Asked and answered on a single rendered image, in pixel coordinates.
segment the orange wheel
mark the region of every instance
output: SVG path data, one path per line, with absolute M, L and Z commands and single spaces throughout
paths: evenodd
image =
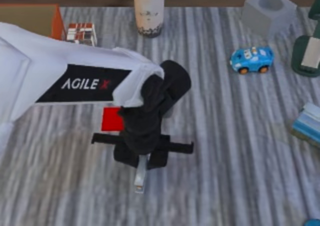
M 259 68 L 259 73 L 264 74 L 268 72 L 268 70 L 269 70 L 268 66 L 262 66 L 261 68 Z
M 246 68 L 246 67 L 243 67 L 243 68 L 240 68 L 240 69 L 239 69 L 239 73 L 240 73 L 241 75 L 245 75 L 245 74 L 248 73 L 248 72 L 249 72 L 249 69 Z

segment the wooden table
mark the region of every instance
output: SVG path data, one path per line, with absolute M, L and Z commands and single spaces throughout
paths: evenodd
M 96 23 L 100 47 L 125 47 L 156 63 L 175 60 L 191 91 L 163 131 L 195 142 L 134 194 L 135 169 L 91 145 L 101 105 L 35 106 L 21 118 L 0 162 L 1 226 L 292 226 L 320 215 L 320 152 L 289 134 L 306 102 L 320 105 L 319 78 L 290 67 L 294 40 L 315 22 L 299 8 L 268 42 L 239 22 L 239 8 L 167 8 L 162 35 L 135 29 L 133 8 L 63 8 L 65 24 Z M 274 67 L 239 75 L 240 47 L 269 45 Z

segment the red letter x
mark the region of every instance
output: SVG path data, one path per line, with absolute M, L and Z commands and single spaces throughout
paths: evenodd
M 110 80 L 103 80 L 103 83 L 101 84 L 100 89 L 106 90 L 108 88 L 108 84 L 110 83 Z

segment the robotic arm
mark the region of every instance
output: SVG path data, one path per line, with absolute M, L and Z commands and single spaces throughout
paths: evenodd
M 193 144 L 161 134 L 164 114 L 191 88 L 188 73 L 173 61 L 157 65 L 128 49 L 58 41 L 0 22 L 0 67 L 1 147 L 33 104 L 112 102 L 121 107 L 124 130 L 95 133 L 92 143 L 114 144 L 114 159 L 137 168 L 138 178 L 166 166 L 169 152 L 193 152 Z

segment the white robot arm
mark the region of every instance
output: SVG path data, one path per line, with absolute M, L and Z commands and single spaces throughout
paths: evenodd
M 58 41 L 0 22 L 0 144 L 33 104 L 143 105 L 140 91 L 164 70 L 124 48 Z

